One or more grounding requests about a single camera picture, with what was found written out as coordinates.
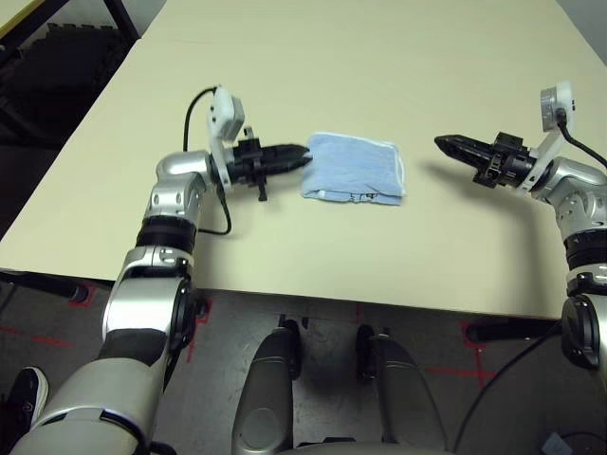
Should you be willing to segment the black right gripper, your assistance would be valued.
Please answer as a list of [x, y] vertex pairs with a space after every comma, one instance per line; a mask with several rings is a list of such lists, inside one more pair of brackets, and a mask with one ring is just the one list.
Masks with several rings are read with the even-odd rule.
[[461, 135], [443, 135], [435, 145], [448, 157], [476, 168], [473, 182], [488, 188], [518, 187], [537, 159], [521, 137], [500, 132], [492, 144]]

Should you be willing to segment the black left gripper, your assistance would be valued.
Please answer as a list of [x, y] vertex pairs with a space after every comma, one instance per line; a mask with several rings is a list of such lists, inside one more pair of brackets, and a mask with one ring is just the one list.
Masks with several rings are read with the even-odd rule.
[[258, 190], [258, 201], [267, 200], [267, 177], [293, 172], [309, 163], [309, 149], [299, 144], [262, 146], [251, 126], [244, 128], [245, 137], [230, 149], [232, 161], [226, 167], [228, 182], [223, 192], [235, 185], [247, 185]]

